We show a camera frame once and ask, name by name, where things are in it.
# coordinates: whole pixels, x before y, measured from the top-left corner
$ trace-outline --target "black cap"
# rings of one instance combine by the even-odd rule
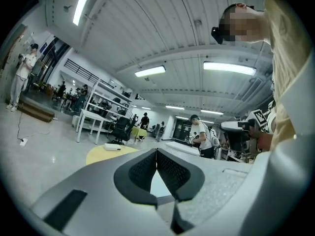
[[[196,118],[199,119],[198,115],[192,115],[188,120],[191,121],[192,119],[196,119]]]
[[[31,44],[31,48],[38,50],[38,45],[37,44]]]

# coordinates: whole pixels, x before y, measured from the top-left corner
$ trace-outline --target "white box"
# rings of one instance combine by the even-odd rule
[[[118,151],[118,150],[121,150],[122,148],[120,147],[120,145],[118,144],[104,144],[104,147],[106,150],[115,150],[115,151]]]

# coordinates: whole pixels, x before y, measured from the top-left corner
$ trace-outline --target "ceiling light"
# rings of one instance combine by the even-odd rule
[[[75,9],[74,17],[73,17],[73,23],[75,25],[79,25],[80,17],[83,11],[83,8],[86,4],[87,0],[79,0],[77,7]]]
[[[204,113],[209,113],[209,114],[223,115],[223,113],[221,112],[214,112],[214,111],[208,111],[208,110],[200,110],[200,111]]]
[[[206,122],[206,123],[214,123],[213,121],[207,121],[207,120],[201,120],[202,122]]]
[[[173,106],[166,106],[167,108],[174,108],[174,109],[180,109],[180,110],[185,110],[185,108],[180,108],[180,107],[173,107]]]
[[[256,73],[256,69],[249,66],[233,65],[233,64],[225,64],[225,63],[214,63],[214,62],[203,62],[203,69],[243,73],[243,74],[252,75],[252,76]]]
[[[165,67],[162,66],[158,66],[155,68],[151,68],[151,69],[147,69],[147,70],[143,70],[140,72],[136,72],[134,73],[137,77],[143,77],[143,76],[148,76],[148,75],[152,75],[152,74],[158,74],[158,73],[165,73]]]
[[[183,120],[188,120],[188,118],[186,118],[186,117],[176,116],[176,118],[178,118],[178,119],[183,119]]]

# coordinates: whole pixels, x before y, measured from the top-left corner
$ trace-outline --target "floor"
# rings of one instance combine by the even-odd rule
[[[77,143],[77,133],[70,123],[59,120],[45,123],[5,107],[6,104],[0,104],[1,176],[17,200],[30,207],[49,188],[85,166],[87,153],[96,146],[96,132],[90,136],[88,130],[82,130]],[[20,119],[19,138],[28,139],[25,147],[17,139]],[[112,139],[101,133],[98,144]],[[136,144],[131,139],[126,146],[162,148],[167,142],[156,143],[153,137],[147,137]]]

